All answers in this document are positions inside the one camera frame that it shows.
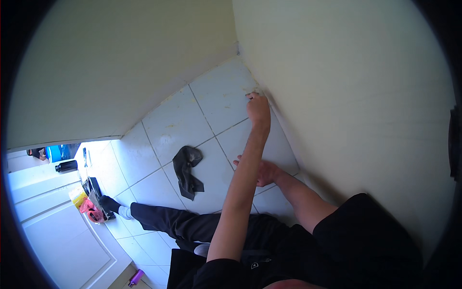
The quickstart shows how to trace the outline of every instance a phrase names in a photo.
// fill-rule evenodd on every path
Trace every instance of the purple lighter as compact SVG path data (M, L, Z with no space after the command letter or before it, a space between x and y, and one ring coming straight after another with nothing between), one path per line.
M140 281L141 277L143 277L143 275L144 275L143 270L138 269L138 271L136 271L135 275L133 275L133 277L131 277L130 283L128 283L128 286L130 288L132 288L133 285L138 284L138 282Z

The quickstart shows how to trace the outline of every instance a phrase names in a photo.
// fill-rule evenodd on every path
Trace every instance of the blue object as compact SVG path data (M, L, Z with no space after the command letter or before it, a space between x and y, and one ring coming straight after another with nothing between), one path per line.
M71 159L71 151L68 145L51 146L46 148L47 159L50 163L54 163L60 160Z

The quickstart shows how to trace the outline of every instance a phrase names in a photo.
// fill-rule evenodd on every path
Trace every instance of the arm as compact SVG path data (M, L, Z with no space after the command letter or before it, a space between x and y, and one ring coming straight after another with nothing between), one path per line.
M252 131L226 194L220 221L208 250L207 262L222 258L239 261L244 247L257 170L270 130L268 100L255 92L248 97L247 113L252 121Z
M241 165L237 160L233 163L236 166ZM311 234L320 221L338 209L277 165L262 160L258 167L257 186L264 187L271 183L275 183L281 189L284 197L292 205L297 220Z

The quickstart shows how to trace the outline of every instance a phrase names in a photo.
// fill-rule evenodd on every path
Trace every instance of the water bottle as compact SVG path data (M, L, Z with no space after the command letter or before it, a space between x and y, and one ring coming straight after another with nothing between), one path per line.
M57 172L64 172L64 171L69 171L77 168L77 161L76 160L70 160L70 161L65 161L63 163L60 163L59 165L55 166L55 170Z

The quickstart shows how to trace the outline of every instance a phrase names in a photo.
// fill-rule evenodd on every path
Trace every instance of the white door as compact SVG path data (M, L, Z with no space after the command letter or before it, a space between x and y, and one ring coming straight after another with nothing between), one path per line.
M59 288L106 289L132 260L104 224L89 221L70 201L79 172L57 173L54 165L9 174L19 221Z

